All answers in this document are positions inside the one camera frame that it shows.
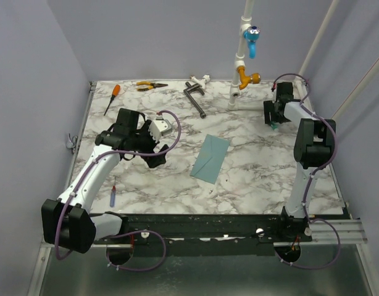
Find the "teal paper envelope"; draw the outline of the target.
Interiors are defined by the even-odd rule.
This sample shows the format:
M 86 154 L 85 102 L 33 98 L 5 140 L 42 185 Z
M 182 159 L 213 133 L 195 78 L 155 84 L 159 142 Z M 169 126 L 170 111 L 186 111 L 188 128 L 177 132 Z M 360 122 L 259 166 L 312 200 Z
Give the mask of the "teal paper envelope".
M 215 184 L 229 146 L 229 141 L 208 134 L 202 144 L 190 176 Z

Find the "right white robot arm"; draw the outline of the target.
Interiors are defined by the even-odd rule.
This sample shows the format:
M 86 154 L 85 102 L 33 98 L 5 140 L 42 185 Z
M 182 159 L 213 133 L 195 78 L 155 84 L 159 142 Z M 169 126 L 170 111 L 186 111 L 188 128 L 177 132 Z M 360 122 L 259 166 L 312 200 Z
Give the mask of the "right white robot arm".
M 335 155 L 336 122 L 325 120 L 295 99 L 293 84 L 274 83 L 273 100 L 264 102 L 265 124 L 276 127 L 291 122 L 297 128 L 293 155 L 296 161 L 296 177 L 291 195 L 283 208 L 289 218 L 308 217 L 309 205 L 320 171 L 329 165 Z

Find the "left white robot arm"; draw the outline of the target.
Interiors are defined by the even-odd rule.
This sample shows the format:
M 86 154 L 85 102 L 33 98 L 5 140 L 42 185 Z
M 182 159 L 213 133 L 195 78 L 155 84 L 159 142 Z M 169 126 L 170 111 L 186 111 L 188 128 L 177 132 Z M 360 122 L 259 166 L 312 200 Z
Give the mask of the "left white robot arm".
M 116 244 L 128 239 L 127 218 L 113 212 L 92 214 L 101 186 L 121 160 L 140 156 L 149 168 L 166 162 L 168 145 L 154 148 L 172 132 L 162 115 L 153 120 L 145 114 L 121 108 L 115 123 L 96 136 L 92 153 L 71 185 L 41 207 L 44 240 L 78 253 L 87 252 L 94 241 L 109 237 Z

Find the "orange tap valve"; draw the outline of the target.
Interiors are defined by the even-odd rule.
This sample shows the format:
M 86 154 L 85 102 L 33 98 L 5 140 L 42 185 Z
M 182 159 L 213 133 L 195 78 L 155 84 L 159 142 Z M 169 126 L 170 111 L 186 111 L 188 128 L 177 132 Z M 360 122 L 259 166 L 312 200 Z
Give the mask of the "orange tap valve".
M 251 75 L 246 75 L 245 66 L 239 66 L 236 71 L 239 74 L 239 90 L 245 89 L 249 84 L 259 84 L 261 82 L 261 77 L 259 73 L 253 73 Z

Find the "white pipe fitting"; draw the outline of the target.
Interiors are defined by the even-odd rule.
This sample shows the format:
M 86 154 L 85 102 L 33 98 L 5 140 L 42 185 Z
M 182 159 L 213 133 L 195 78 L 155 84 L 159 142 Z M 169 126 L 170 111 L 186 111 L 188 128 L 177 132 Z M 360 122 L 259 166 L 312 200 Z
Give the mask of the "white pipe fitting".
M 206 84 L 210 82 L 210 76 L 208 74 L 204 75 L 202 78 L 198 79 L 195 76 L 190 76 L 190 80 L 194 83 L 200 85 L 202 89 L 206 88 Z

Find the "blue tap valve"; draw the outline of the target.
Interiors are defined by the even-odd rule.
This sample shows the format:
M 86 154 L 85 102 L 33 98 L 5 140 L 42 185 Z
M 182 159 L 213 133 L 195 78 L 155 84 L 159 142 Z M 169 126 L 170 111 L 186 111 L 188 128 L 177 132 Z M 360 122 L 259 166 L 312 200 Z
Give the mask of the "blue tap valve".
M 254 59 L 256 57 L 256 43 L 260 36 L 260 28 L 257 26 L 250 26 L 243 32 L 243 37 L 246 40 L 249 58 Z

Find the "yellow handled pliers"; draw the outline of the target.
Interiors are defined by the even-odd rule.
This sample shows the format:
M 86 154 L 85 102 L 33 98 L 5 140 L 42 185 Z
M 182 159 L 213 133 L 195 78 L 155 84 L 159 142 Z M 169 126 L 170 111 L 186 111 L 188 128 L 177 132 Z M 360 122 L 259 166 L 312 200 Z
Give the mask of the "yellow handled pliers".
M 139 92 L 145 92 L 145 91 L 150 91 L 152 89 L 156 88 L 163 88 L 167 87 L 168 84 L 166 83 L 156 83 L 156 82 L 151 82 L 151 81 L 139 81 L 136 83 L 136 90 Z

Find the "orange handled screwdriver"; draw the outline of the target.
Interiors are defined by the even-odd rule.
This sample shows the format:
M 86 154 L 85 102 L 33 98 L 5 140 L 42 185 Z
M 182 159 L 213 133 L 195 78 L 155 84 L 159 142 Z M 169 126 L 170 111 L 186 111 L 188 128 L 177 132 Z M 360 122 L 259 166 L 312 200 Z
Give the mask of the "orange handled screwdriver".
M 117 95 L 119 94 L 120 92 L 120 85 L 117 84 L 114 86 L 113 90 L 112 90 L 112 93 L 111 93 L 111 96 L 110 96 L 110 101 L 104 111 L 104 116 L 106 116 L 106 113 L 108 112 L 109 108 L 110 108 L 110 105 L 112 104 L 112 102 L 114 101 L 114 99 L 117 97 Z

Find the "white PVC pipe frame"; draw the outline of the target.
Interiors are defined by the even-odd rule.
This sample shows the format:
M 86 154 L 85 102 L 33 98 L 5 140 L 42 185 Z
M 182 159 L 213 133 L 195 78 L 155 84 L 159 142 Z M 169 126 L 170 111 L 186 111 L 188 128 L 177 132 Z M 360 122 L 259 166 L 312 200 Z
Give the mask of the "white PVC pipe frame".
M 295 73 L 294 76 L 297 78 L 294 82 L 298 87 L 299 91 L 304 90 L 306 87 L 301 84 L 303 81 L 307 83 L 308 81 L 303 77 L 303 74 L 314 55 L 314 52 L 319 45 L 325 30 L 327 29 L 330 20 L 335 13 L 335 10 L 339 4 L 339 1 L 332 1 L 323 22 L 315 36 L 314 41 L 306 55 L 306 58 L 301 66 L 299 73 Z M 230 98 L 228 102 L 228 110 L 252 110 L 252 111 L 263 111 L 265 112 L 265 123 L 267 125 L 272 125 L 279 122 L 280 119 L 285 119 L 282 115 L 283 110 L 288 110 L 287 107 L 281 107 L 278 102 L 265 101 L 264 106 L 261 108 L 244 106 L 240 107 L 236 101 L 236 98 L 240 96 L 240 91 L 245 89 L 250 84 L 258 84 L 261 81 L 260 75 L 258 73 L 253 73 L 251 75 L 245 74 L 246 65 L 244 63 L 245 51 L 249 51 L 249 57 L 254 58 L 256 55 L 256 41 L 259 38 L 259 29 L 251 24 L 252 22 L 252 10 L 254 7 L 254 1 L 247 0 L 244 8 L 244 13 L 241 16 L 241 26 L 239 29 L 239 46 L 237 53 L 235 55 L 235 73 L 233 74 L 233 79 L 230 85 Z M 354 102 L 357 96 L 364 90 L 364 88 L 370 83 L 371 79 L 379 72 L 379 57 L 372 64 L 369 70 L 358 82 L 356 87 L 350 92 L 348 97 L 344 100 L 341 106 L 334 113 L 333 118 L 337 119 L 342 116 L 344 111 Z

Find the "wall hook clip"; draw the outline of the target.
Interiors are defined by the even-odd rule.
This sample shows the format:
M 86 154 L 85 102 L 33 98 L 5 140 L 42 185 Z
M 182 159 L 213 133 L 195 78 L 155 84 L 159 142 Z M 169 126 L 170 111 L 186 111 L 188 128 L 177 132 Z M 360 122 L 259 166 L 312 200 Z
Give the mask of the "wall hook clip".
M 75 152 L 77 146 L 78 136 L 72 136 L 70 133 L 67 134 L 66 148 L 70 150 L 72 153 Z

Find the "aluminium rail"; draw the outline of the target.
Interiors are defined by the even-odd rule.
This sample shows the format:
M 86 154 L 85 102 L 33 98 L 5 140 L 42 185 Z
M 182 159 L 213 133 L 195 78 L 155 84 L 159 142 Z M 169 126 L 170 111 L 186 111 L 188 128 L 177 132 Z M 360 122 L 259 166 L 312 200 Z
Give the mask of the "aluminium rail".
M 168 241 L 229 241 L 255 239 L 262 244 L 285 245 L 290 242 L 320 244 L 363 244 L 366 233 L 360 220 L 323 220 L 310 223 L 300 221 L 280 226 L 276 218 L 215 218 L 211 216 L 132 216 L 124 223 L 121 233 L 113 234 L 101 222 L 81 227 L 73 239 L 60 239 L 59 246 L 79 253 L 97 244 L 123 244 L 134 236 L 145 241 L 160 235 Z

